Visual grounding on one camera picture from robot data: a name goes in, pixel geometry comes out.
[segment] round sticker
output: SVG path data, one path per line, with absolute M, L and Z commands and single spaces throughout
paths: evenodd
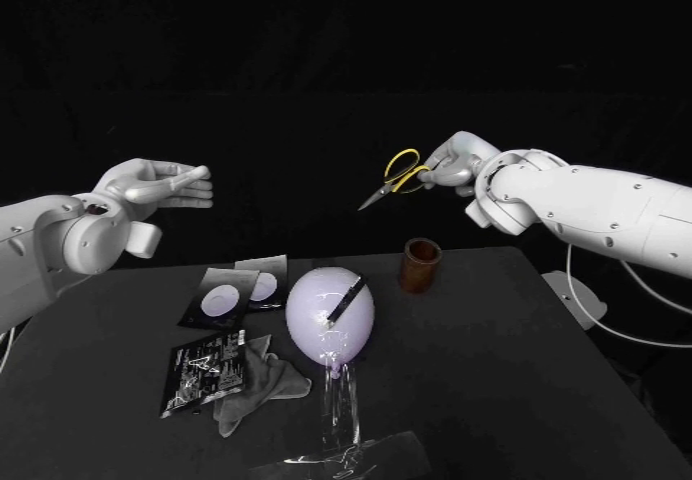
M 233 285 L 220 285 L 203 299 L 203 311 L 211 317 L 228 313 L 239 305 L 241 294 Z
M 260 273 L 257 277 L 256 289 L 253 290 L 253 295 L 250 299 L 254 302 L 262 302 L 272 297 L 278 291 L 278 277 L 267 272 Z

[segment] package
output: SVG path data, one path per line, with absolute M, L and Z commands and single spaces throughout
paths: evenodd
M 289 262 L 286 255 L 256 258 L 236 263 L 239 270 L 259 270 L 256 289 L 250 299 L 252 312 L 285 308 L 289 292 Z
M 179 325 L 240 329 L 260 272 L 208 268 Z
M 162 418 L 246 388 L 246 330 L 213 335 L 171 352 Z

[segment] scissor blade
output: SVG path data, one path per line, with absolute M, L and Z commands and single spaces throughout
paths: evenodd
M 358 209 L 358 211 L 370 207 L 391 191 L 393 191 L 393 184 L 389 183 L 381 188 L 378 188 L 378 191 L 371 195 L 371 198 L 361 205 L 361 208 Z

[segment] scissors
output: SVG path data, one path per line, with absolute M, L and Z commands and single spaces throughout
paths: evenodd
M 409 163 L 400 160 L 407 154 L 414 155 L 414 160 L 413 162 L 409 162 Z M 386 168 L 386 185 L 381 188 L 378 188 L 378 191 L 371 195 L 371 198 L 361 205 L 361 208 L 358 209 L 358 211 L 370 207 L 390 193 L 412 193 L 412 192 L 416 192 L 423 187 L 423 183 L 422 183 L 414 188 L 410 188 L 407 190 L 403 189 L 406 183 L 419 174 L 419 172 L 430 170 L 430 167 L 427 165 L 419 165 L 420 161 L 422 161 L 422 154 L 419 153 L 419 150 L 416 150 L 414 148 L 409 148 L 407 150 L 403 150 L 394 156 Z

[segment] brown cup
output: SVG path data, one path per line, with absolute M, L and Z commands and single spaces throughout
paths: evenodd
M 409 293 L 423 293 L 436 280 L 436 270 L 443 258 L 440 245 L 427 238 L 413 238 L 404 248 L 400 285 Z

